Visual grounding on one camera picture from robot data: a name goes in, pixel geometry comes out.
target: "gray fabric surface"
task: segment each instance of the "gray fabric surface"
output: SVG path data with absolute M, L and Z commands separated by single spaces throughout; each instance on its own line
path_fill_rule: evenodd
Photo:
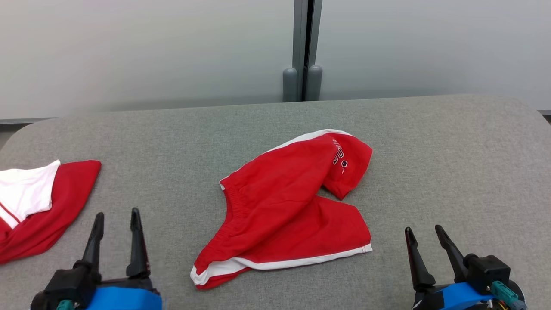
M 325 128 L 374 149 L 367 175 L 344 200 L 360 210 L 374 251 L 249 271 L 197 291 L 191 267 L 225 217 L 218 181 L 274 146 Z M 56 269 L 70 268 L 99 211 L 106 215 L 101 272 L 123 276 L 132 207 L 141 210 L 152 279 L 170 310 L 409 309 L 406 226 L 437 282 L 453 281 L 435 224 L 463 254 L 494 254 L 509 264 L 531 309 L 548 305 L 551 126 L 515 99 L 455 95 L 71 116 L 17 132 L 0 151 L 0 170 L 57 158 L 97 159 L 103 168 L 87 206 L 52 249 L 0 266 L 0 309 L 28 309 Z

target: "teal connector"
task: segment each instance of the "teal connector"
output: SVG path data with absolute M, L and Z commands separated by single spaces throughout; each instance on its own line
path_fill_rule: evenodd
M 57 305 L 57 310 L 74 310 L 73 302 L 70 300 L 61 301 Z
M 505 284 L 495 281 L 491 284 L 491 293 L 499 300 L 503 300 L 512 310 L 526 310 L 524 301 L 518 298 L 515 292 L 511 291 Z

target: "red shorts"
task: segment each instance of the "red shorts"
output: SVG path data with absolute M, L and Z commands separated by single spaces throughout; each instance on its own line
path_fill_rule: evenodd
M 343 199 L 368 168 L 372 149 L 338 130 L 307 133 L 258 156 L 220 181 L 226 219 L 191 271 L 199 289 L 250 270 L 322 263 L 371 251 L 371 235 Z

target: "red fabric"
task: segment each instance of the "red fabric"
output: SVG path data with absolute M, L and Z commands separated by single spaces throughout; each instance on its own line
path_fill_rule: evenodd
M 17 219 L 17 217 L 15 215 L 13 215 L 11 212 L 9 212 L 8 208 L 4 207 L 4 205 L 2 205 L 2 203 L 0 202 L 0 208 L 4 209 L 4 211 L 9 215 L 11 216 L 16 222 L 17 224 L 21 223 L 19 222 L 19 220 Z
M 371 148 L 353 136 L 326 133 L 264 153 L 230 174 L 220 182 L 226 219 L 199 254 L 196 274 L 212 262 L 234 257 L 272 263 L 370 244 L 367 225 L 354 206 L 316 194 L 323 185 L 343 199 L 365 174 L 371 154 Z M 197 287 L 218 286 L 249 269 L 213 275 Z
M 86 204 L 101 163 L 62 164 L 52 188 L 52 209 L 28 216 L 13 230 L 0 220 L 0 264 L 49 250 Z

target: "white trim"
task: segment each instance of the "white trim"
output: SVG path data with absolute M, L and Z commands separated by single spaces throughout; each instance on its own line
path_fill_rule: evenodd
M 9 225 L 11 227 L 11 229 L 15 228 L 17 226 L 17 224 L 19 224 L 17 222 L 16 219 L 14 219 L 8 212 L 6 212 L 6 210 L 4 210 L 4 208 L 2 208 L 0 206 L 0 218 L 4 220 L 4 222 L 6 222 L 7 225 Z
M 315 256 L 302 259 L 293 259 L 293 260 L 282 260 L 282 261 L 272 261 L 269 263 L 255 263 L 248 259 L 241 257 L 232 257 L 225 261 L 214 261 L 208 265 L 208 268 L 203 271 L 200 275 L 197 274 L 197 268 L 193 266 L 191 269 L 190 277 L 193 280 L 195 285 L 205 285 L 210 277 L 220 276 L 220 275 L 229 275 L 238 272 L 246 267 L 250 267 L 257 270 L 272 270 L 272 269 L 282 269 L 282 268 L 291 268 L 297 266 L 305 266 L 312 264 L 324 263 L 326 261 L 334 260 L 337 258 L 343 258 L 352 256 L 360 253 L 367 253 L 373 251 L 371 243 L 364 245 L 363 247 L 355 248 L 352 250 L 339 252 L 335 254 Z
M 295 142 L 301 142 L 301 141 L 306 141 L 306 140 L 311 140 L 311 139 L 314 139 L 314 138 L 317 138 L 317 137 L 321 137 L 321 136 L 326 135 L 326 134 L 328 134 L 328 133 L 338 133 L 338 134 L 340 134 L 340 135 L 352 136 L 351 134 L 349 134 L 349 133 L 347 133 L 347 132 L 345 132 L 345 131 L 342 131 L 342 130 L 337 130 L 337 129 L 322 129 L 322 130 L 318 130 L 318 131 L 314 131 L 314 132 L 305 133 L 305 134 L 303 134 L 303 135 L 301 135 L 301 136 L 298 136 L 298 137 L 296 137 L 296 138 L 294 138 L 294 139 L 292 139 L 292 140 L 289 140 L 289 141 L 285 142 L 284 144 L 281 144 L 281 145 L 278 145 L 278 146 L 276 146 L 276 147 L 274 147 L 274 148 L 272 148 L 272 149 L 269 149 L 269 150 L 265 151 L 265 152 L 262 153 L 262 154 L 266 154 L 266 153 L 271 152 L 271 151 L 273 151 L 273 150 L 275 150 L 275 149 L 279 149 L 279 148 L 282 148 L 282 147 L 286 147 L 286 146 L 288 146 L 288 145 L 290 145 L 290 144 L 292 144 L 292 143 L 295 143 Z
M 420 301 L 418 301 L 416 304 L 414 304 L 412 310 L 415 309 L 415 308 L 417 308 L 417 306 L 421 303 L 421 301 L 423 301 L 423 300 L 420 300 Z

